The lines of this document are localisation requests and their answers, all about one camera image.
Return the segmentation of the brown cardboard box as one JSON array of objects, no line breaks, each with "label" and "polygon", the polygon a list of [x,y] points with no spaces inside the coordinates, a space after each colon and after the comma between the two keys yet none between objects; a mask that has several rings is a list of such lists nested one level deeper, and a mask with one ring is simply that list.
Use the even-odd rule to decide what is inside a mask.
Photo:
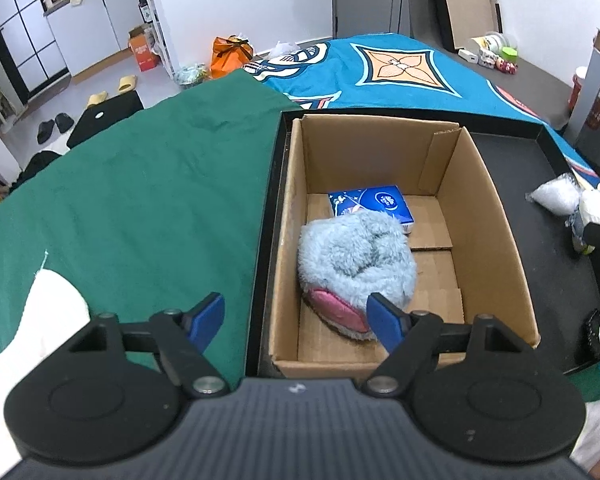
[{"label": "brown cardboard box", "polygon": [[306,114],[289,128],[268,357],[287,378],[367,377],[366,301],[449,323],[492,314],[541,340],[501,197],[455,122]]}]

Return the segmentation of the light blue fluffy slipper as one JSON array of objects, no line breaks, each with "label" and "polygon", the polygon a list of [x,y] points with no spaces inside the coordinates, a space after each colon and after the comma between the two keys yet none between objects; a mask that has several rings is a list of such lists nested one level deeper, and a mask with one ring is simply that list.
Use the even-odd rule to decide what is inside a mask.
[{"label": "light blue fluffy slipper", "polygon": [[379,292],[399,308],[412,301],[417,263],[400,222],[363,210],[302,226],[298,245],[302,296],[333,330],[353,340],[373,340],[366,302]]}]

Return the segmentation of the green cloth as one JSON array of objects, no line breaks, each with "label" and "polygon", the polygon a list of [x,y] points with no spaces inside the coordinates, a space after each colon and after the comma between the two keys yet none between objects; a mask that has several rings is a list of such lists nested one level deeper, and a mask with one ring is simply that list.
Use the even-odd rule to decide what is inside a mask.
[{"label": "green cloth", "polygon": [[238,70],[96,134],[6,197],[0,352],[39,268],[123,322],[219,292],[225,318],[206,358],[236,385],[278,123],[291,109],[283,93]]}]

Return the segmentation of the blue tissue pack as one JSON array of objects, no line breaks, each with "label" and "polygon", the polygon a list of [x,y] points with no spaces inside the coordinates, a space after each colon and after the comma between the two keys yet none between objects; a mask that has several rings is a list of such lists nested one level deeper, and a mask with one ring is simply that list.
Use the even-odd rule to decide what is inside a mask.
[{"label": "blue tissue pack", "polygon": [[327,198],[335,217],[362,210],[384,212],[398,220],[406,234],[412,232],[415,224],[411,209],[396,185],[330,192]]}]

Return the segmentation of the black shallow tray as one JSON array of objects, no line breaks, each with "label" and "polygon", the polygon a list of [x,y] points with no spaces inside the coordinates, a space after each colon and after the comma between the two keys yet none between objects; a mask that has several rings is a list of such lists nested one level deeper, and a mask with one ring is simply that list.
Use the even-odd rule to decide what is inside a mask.
[{"label": "black shallow tray", "polygon": [[375,341],[334,332],[298,284],[302,226],[327,195],[394,184],[414,214],[411,308],[446,322],[490,313],[565,373],[592,363],[583,325],[600,310],[600,251],[578,257],[562,220],[527,193],[568,170],[537,122],[446,110],[286,112],[279,121],[253,293],[246,372],[362,379]]}]

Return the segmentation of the black laptop bag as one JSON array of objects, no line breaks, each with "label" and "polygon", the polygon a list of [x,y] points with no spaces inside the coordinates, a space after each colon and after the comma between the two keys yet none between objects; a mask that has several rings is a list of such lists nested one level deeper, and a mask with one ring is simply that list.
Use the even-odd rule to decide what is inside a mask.
[{"label": "black laptop bag", "polygon": [[84,110],[68,137],[68,148],[91,139],[92,136],[143,110],[143,103],[135,90],[119,94]]}]

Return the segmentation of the black slipper right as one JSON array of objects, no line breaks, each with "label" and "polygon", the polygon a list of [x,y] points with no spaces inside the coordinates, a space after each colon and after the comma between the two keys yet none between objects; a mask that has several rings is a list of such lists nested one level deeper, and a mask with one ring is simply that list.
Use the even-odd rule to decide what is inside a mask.
[{"label": "black slipper right", "polygon": [[74,120],[66,113],[59,113],[55,117],[55,124],[61,134],[67,133],[74,126]]}]

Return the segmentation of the yellow slipper near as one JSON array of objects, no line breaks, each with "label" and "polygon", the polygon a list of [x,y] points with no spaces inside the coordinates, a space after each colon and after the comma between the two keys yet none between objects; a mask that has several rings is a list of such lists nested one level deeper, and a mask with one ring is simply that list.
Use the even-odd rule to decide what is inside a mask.
[{"label": "yellow slipper near", "polygon": [[91,108],[93,106],[97,106],[99,104],[102,104],[102,102],[105,102],[106,99],[108,99],[107,91],[102,91],[102,92],[91,94],[87,100],[86,107]]}]

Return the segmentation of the yellow slipper far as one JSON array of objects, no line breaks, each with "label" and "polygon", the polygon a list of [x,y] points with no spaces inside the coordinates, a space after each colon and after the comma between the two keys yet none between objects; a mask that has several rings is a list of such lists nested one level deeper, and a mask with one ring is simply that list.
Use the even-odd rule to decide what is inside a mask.
[{"label": "yellow slipper far", "polygon": [[123,76],[119,80],[118,84],[118,93],[123,94],[126,92],[134,91],[137,85],[137,76],[136,75],[128,75]]}]

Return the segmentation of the orange gift bag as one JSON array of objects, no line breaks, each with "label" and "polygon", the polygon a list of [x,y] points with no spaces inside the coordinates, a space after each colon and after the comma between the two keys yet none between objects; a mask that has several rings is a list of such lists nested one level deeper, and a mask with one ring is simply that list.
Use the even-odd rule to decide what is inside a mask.
[{"label": "orange gift bag", "polygon": [[248,39],[236,35],[216,37],[212,44],[211,77],[219,79],[242,68],[253,59],[253,55],[253,47]]}]

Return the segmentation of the red plush toy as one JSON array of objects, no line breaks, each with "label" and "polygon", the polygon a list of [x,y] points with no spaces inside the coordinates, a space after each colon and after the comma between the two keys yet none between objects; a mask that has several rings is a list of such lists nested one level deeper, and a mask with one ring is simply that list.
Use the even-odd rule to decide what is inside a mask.
[{"label": "red plush toy", "polygon": [[504,58],[497,58],[495,60],[495,68],[503,74],[515,75],[517,73],[517,65],[504,60]]}]

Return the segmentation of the red plastic basket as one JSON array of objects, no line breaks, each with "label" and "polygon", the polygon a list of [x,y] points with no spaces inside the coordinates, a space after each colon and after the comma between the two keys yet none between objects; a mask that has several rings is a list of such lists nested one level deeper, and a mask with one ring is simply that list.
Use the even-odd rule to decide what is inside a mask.
[{"label": "red plastic basket", "polygon": [[[577,104],[579,94],[585,81],[587,70],[588,69],[585,66],[579,66],[572,76],[572,89],[568,100],[569,113],[573,112],[574,107]],[[586,118],[585,125],[591,129],[600,128],[600,92],[598,92],[594,105],[588,113],[588,118]]]}]

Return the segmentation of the green plastic cup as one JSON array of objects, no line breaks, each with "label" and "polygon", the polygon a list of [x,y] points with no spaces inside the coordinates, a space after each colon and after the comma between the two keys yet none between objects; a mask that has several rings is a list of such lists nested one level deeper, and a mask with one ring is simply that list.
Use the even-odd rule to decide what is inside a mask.
[{"label": "green plastic cup", "polygon": [[502,47],[501,58],[509,63],[516,64],[518,60],[518,51],[513,47]]}]

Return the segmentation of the orange cardboard box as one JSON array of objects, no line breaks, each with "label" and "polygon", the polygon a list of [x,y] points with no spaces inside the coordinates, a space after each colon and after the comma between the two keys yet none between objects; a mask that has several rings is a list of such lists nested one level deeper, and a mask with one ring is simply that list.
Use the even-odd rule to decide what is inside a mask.
[{"label": "orange cardboard box", "polygon": [[158,65],[159,58],[151,51],[142,26],[137,26],[129,32],[128,44],[141,72],[152,70]]}]

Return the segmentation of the white kitchen cabinet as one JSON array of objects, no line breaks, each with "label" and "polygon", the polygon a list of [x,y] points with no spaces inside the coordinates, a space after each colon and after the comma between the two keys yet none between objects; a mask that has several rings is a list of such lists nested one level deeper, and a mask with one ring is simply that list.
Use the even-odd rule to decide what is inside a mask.
[{"label": "white kitchen cabinet", "polygon": [[125,50],[130,31],[144,24],[138,0],[66,1],[46,20],[72,76]]}]

